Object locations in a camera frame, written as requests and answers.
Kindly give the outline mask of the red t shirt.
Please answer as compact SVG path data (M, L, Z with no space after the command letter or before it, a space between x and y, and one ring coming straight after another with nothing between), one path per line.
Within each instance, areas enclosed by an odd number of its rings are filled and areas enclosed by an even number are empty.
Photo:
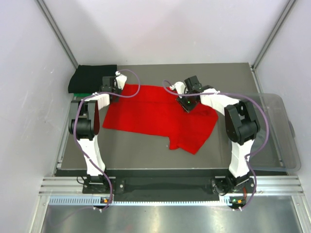
M168 137L171 150L196 154L218 120L217 112L202 104L185 112L176 96L159 86L127 84L122 93L125 98L109 105L103 128Z

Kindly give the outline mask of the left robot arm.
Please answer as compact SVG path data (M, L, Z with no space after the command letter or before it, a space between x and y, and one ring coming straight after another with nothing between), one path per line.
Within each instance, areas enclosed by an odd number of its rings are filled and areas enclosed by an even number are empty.
M120 95L126 80L127 77L117 71L114 76L103 77L100 91L104 94L94 93L91 98L83 102L72 100L70 103L69 133L76 135L87 165L86 175L81 177L84 185L83 193L99 194L110 191L110 180L103 175L106 167L98 145L99 111L118 99L112 94Z

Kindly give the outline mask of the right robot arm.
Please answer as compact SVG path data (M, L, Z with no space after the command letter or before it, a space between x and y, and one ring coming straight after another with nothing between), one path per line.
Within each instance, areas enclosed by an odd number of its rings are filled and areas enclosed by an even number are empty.
M197 104L211 107L225 117L225 132L231 141L231 162L225 186L214 183L214 190L224 195L240 191L249 180L249 154L260 131L260 123L253 103L221 95L212 86L203 86L196 76L176 82L170 90L178 94L177 101L189 113Z

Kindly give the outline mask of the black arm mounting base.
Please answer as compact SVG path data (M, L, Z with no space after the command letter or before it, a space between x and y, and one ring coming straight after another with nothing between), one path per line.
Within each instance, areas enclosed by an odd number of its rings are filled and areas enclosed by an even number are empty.
M225 186L228 174L227 169L108 170L110 191L99 194L113 194L117 201L212 201L222 196L214 190L214 183ZM243 188L223 196L237 194L245 202L254 188L255 182L249 173Z

